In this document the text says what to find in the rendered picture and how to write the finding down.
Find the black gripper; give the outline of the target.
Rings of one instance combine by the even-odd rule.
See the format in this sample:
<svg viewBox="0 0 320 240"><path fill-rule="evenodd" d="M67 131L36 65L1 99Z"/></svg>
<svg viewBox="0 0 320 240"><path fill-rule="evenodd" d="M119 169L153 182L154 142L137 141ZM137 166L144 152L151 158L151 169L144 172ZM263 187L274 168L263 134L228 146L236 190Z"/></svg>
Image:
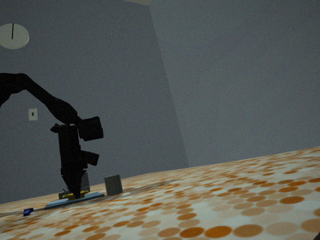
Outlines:
<svg viewBox="0 0 320 240"><path fill-rule="evenodd" d="M76 199L80 198L82 176L88 168L84 158L78 158L79 142L67 142L59 145L61 157L61 175L71 194Z"/></svg>

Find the yellow plate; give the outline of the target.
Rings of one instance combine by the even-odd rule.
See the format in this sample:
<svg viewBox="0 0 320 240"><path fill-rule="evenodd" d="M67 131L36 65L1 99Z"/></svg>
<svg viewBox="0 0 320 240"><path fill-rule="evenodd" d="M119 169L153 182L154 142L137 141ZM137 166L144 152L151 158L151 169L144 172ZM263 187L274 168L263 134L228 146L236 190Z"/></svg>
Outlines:
<svg viewBox="0 0 320 240"><path fill-rule="evenodd" d="M80 192L80 198L79 199L81 199L81 198L84 198L85 196L85 194L87 194L89 191L88 190L83 190L83 191L81 191ZM69 194L67 194L67 195L63 195L63 197L62 197L63 199L68 199L69 201L71 201L71 200L77 200L76 198L75 198L75 196L73 195L73 193L69 193Z"/></svg>

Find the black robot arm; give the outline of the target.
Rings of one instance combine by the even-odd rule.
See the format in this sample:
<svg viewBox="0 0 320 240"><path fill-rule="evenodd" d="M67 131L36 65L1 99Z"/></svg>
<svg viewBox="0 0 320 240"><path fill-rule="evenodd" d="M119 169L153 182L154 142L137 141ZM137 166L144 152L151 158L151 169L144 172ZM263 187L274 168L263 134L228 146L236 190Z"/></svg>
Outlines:
<svg viewBox="0 0 320 240"><path fill-rule="evenodd" d="M58 133L59 145L70 142L79 143L79 137L85 142L104 137L98 116L81 119L68 102L49 94L25 73L0 73L0 108L11 94L19 93L22 90L30 92L48 108L57 120L64 123L64 125L56 123L50 129L50 131ZM70 126L70 124L74 125ZM77 158L84 158L88 164L96 166L99 156L97 153L78 148Z"/></svg>

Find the grey dish rack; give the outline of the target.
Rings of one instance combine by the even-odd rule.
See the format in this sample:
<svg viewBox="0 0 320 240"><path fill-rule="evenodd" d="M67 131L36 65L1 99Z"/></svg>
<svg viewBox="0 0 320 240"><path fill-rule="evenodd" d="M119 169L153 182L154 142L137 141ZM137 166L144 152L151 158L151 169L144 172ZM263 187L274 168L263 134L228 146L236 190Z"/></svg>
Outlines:
<svg viewBox="0 0 320 240"><path fill-rule="evenodd" d="M70 190L68 187L66 187L68 189L68 191L65 191L65 189L63 188L64 192L59 193L59 200L63 199L64 195L70 194ZM85 174L81 177L81 186L80 186L81 190L80 191L88 191L90 192L90 183L89 183L89 179L88 179L88 172L85 172Z"/></svg>

